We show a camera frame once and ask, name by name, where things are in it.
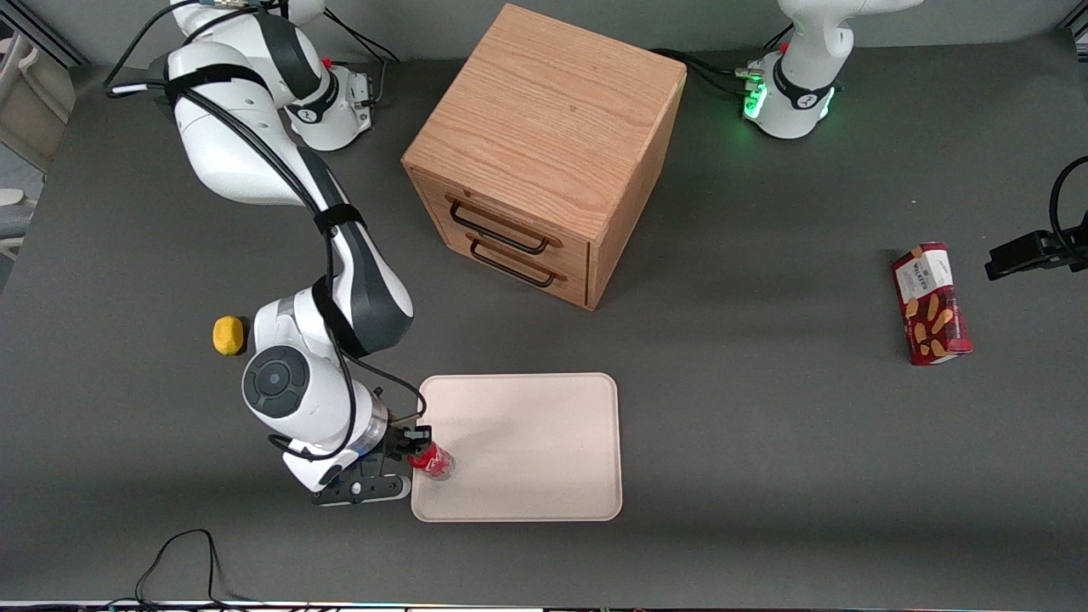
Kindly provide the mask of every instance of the black drawer handle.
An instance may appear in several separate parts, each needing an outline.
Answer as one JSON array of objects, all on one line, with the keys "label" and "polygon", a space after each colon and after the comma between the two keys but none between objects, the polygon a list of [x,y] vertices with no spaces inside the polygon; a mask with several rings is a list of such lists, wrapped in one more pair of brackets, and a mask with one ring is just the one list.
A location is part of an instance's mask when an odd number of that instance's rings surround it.
[{"label": "black drawer handle", "polygon": [[472,257],[475,257],[477,260],[482,261],[500,272],[506,272],[507,274],[510,274],[511,277],[518,280],[526,281],[527,283],[533,286],[539,286],[541,289],[546,289],[548,286],[552,286],[552,283],[555,282],[555,272],[549,273],[546,280],[539,281],[528,274],[522,274],[521,272],[515,270],[514,268],[510,268],[509,266],[504,266],[490,257],[484,257],[483,255],[480,255],[475,250],[475,247],[478,246],[480,246],[480,241],[477,240],[472,241],[472,246],[469,247],[469,253],[472,254]]},{"label": "black drawer handle", "polygon": [[540,255],[541,253],[544,253],[544,248],[547,247],[547,238],[541,238],[541,244],[539,246],[533,247],[521,244],[516,240],[508,238],[503,234],[497,234],[479,223],[473,223],[472,221],[465,219],[463,217],[458,217],[457,211],[460,210],[461,203],[453,198],[450,199],[453,200],[454,205],[449,207],[449,216],[453,217],[454,221],[459,225],[465,225],[470,230],[475,230],[477,232],[487,236],[489,238],[496,240],[505,244],[506,246],[509,246],[510,248],[516,248],[521,253],[526,253],[529,255]]}]

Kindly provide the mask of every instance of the yellow sponge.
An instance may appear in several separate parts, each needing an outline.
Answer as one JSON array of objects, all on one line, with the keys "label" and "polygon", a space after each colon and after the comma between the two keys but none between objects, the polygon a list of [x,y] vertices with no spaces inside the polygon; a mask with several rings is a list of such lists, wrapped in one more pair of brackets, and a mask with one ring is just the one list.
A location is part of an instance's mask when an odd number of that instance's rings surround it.
[{"label": "yellow sponge", "polygon": [[211,343],[224,355],[237,355],[246,345],[246,332],[242,329],[242,319],[222,317],[215,321],[211,331]]}]

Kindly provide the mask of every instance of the wooden drawer cabinet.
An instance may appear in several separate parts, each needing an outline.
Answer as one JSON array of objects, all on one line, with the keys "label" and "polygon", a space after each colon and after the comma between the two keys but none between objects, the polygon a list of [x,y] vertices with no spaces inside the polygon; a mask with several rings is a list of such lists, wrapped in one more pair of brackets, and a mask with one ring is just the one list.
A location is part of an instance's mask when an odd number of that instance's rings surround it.
[{"label": "wooden drawer cabinet", "polygon": [[401,161],[453,250],[593,310],[657,182],[684,76],[507,4]]}]

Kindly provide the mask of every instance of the gray table surface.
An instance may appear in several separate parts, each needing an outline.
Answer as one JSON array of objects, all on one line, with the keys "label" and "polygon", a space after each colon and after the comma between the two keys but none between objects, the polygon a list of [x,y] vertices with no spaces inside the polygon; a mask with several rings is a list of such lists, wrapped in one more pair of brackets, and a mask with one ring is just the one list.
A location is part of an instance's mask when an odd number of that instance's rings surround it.
[{"label": "gray table surface", "polygon": [[[0,298],[0,599],[127,595],[199,526],[262,599],[1084,609],[1088,274],[982,269],[1046,227],[1054,175],[1088,152],[1067,33],[858,50],[800,142],[693,79],[595,314],[431,225],[398,159],[458,66],[393,66],[375,130],[324,155],[417,305],[373,363],[608,372],[619,517],[311,507],[245,409],[244,359],[209,341],[321,273],[308,215],[212,195],[150,100],[85,93]],[[1088,178],[1066,196],[1075,222]],[[889,271],[924,241],[949,244],[976,346],[929,369],[907,364]],[[181,542],[150,595],[200,598],[202,546]]]}]

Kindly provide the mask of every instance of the tray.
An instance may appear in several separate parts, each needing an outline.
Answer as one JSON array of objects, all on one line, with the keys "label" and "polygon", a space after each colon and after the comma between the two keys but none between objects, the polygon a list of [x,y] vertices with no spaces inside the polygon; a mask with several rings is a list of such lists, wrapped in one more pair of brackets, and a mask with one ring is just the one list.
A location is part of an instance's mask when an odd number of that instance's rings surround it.
[{"label": "tray", "polygon": [[619,404],[605,374],[435,376],[420,420],[449,451],[446,480],[419,473],[426,523],[610,521],[623,503]]}]

